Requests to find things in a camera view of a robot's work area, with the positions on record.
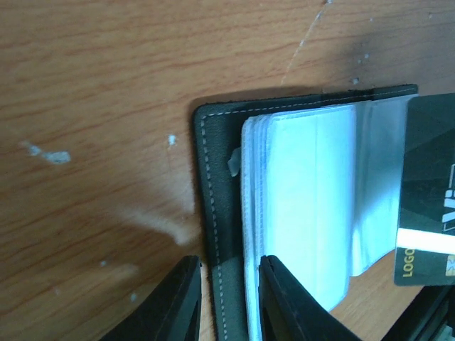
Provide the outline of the black VIP card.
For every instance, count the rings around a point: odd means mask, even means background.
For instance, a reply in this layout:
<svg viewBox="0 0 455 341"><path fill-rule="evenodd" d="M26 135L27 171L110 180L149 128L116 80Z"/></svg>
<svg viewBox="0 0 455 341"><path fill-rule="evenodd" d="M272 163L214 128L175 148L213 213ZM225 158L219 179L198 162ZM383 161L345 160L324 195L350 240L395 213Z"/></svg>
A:
<svg viewBox="0 0 455 341"><path fill-rule="evenodd" d="M454 285L454 94L411 99L395 249L398 286Z"/></svg>

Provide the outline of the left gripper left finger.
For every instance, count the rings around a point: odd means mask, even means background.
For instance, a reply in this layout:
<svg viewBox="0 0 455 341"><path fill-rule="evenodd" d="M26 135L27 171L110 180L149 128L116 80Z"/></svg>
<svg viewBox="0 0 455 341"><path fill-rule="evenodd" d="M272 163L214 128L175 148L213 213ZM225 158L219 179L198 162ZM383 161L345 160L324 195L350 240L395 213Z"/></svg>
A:
<svg viewBox="0 0 455 341"><path fill-rule="evenodd" d="M200 314L200 259L185 256L144 302L102 339L198 340Z"/></svg>

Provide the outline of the black card holder wallet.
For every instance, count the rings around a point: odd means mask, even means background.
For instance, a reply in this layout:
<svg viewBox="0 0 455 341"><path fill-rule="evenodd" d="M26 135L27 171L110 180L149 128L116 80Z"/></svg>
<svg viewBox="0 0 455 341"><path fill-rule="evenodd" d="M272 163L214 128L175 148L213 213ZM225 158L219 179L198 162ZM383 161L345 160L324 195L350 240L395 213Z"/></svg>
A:
<svg viewBox="0 0 455 341"><path fill-rule="evenodd" d="M273 255L326 311L395 248L416 85L204 104L193 113L218 340L261 340Z"/></svg>

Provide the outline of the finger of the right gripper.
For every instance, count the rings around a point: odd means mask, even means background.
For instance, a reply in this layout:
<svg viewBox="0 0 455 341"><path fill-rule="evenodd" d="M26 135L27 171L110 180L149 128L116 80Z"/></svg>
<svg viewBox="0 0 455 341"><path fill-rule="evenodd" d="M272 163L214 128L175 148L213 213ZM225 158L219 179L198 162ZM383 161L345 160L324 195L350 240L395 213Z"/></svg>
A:
<svg viewBox="0 0 455 341"><path fill-rule="evenodd" d="M454 286L425 286L383 340L454 340Z"/></svg>

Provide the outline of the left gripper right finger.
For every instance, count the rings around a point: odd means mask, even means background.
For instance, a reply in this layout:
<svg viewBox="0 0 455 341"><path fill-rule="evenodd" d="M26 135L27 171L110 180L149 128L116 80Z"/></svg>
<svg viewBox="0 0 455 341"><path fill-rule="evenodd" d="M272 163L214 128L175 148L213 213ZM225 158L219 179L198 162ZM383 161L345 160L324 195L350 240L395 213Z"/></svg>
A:
<svg viewBox="0 0 455 341"><path fill-rule="evenodd" d="M259 314L263 340L358 340L322 308L276 256L259 266Z"/></svg>

